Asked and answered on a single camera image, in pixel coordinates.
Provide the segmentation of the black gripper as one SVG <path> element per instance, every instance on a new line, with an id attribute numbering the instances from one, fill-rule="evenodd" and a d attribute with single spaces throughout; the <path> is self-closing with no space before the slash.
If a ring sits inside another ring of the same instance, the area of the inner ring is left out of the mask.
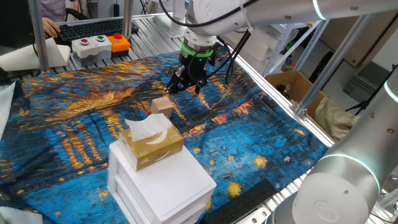
<path id="1" fill-rule="evenodd" d="M 199 95 L 200 90 L 208 83 L 208 72 L 205 69 L 205 65 L 207 63 L 211 66 L 215 65 L 215 54 L 209 57 L 196 56 L 193 58 L 192 55 L 180 53 L 179 60 L 181 65 L 184 66 L 180 75 L 181 79 L 176 74 L 173 74 L 165 88 L 165 92 L 169 95 L 176 95 L 178 92 L 184 91 L 184 86 L 195 85 L 195 94 Z"/>

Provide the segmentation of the person's bare hand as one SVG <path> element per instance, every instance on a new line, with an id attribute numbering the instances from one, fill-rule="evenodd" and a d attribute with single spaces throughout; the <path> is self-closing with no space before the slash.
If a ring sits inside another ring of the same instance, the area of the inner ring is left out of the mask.
<path id="1" fill-rule="evenodd" d="M 42 18 L 44 34 L 46 37 L 57 38 L 60 32 L 60 27 L 51 19 L 43 17 Z"/>

